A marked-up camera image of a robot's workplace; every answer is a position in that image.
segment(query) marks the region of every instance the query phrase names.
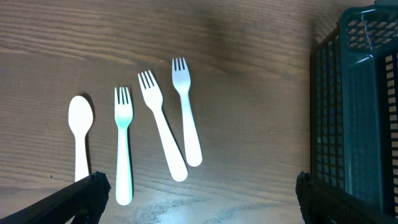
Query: plastic utensil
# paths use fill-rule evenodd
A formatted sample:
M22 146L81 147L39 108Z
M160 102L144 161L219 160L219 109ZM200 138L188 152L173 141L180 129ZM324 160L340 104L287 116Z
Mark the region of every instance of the plastic utensil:
M93 124L93 111L82 96L75 96L69 104L68 122L75 135L75 182L89 175L85 138Z
M184 181L188 177L188 170L163 114L162 92L150 71L145 72L145 74L144 72L142 72L141 75L138 74L138 80L145 104L152 110L155 116L170 173L175 181Z
M118 126L118 166L116 169L116 201L128 205L132 200L132 176L129 157L127 129L132 121L132 101L129 90L114 89L114 120Z
M192 167L196 167L201 164L202 155L189 101L191 77L184 58L182 58L182 60L180 58L172 59L172 78L174 88L179 93L181 100L185 155L188 164Z

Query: dark green plastic basket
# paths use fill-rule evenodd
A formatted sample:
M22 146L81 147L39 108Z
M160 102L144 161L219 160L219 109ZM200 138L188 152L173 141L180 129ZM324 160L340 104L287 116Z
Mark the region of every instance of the dark green plastic basket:
M310 74L312 174L393 216L397 35L397 6L348 9L312 51Z

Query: spoon handle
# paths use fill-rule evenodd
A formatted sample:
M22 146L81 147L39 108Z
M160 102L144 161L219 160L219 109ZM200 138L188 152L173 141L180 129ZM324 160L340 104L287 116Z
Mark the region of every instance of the spoon handle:
M87 177L88 173L88 164L87 164L87 155L86 155L86 142L85 137L76 137L76 161L75 161L75 182Z

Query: white plastic fork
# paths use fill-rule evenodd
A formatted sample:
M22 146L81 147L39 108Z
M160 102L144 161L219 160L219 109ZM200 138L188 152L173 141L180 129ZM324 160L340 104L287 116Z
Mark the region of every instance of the white plastic fork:
M181 58L172 59L172 76L174 88L179 93L181 99L185 155L188 164L196 167L201 164L202 155L191 104L189 102L191 78L184 58L182 58L182 61Z
M132 101L129 90L114 89L114 120L118 126L118 164L116 169L116 201L128 205L132 200L132 177L127 143L127 129L132 121Z
M155 116L170 173L175 181L184 181L188 177L187 166L163 114L163 96L160 88L150 71L138 74L138 80L145 104Z

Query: plastic fork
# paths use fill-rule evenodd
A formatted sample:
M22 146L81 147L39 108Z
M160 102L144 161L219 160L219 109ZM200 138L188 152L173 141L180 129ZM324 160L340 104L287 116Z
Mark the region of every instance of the plastic fork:
M202 155L189 101L191 78L184 58L182 60L181 58L172 59L172 76L174 88L178 91L181 99L185 155L188 164L196 167L201 164Z
M132 177L127 143L127 129L132 121L132 101L127 87L114 89L114 120L118 126L118 165L116 169L116 201L128 205L132 200Z
M163 96L160 88L150 71L138 74L138 80L145 104L155 116L170 173L175 181L184 181L188 177L187 166L163 114Z

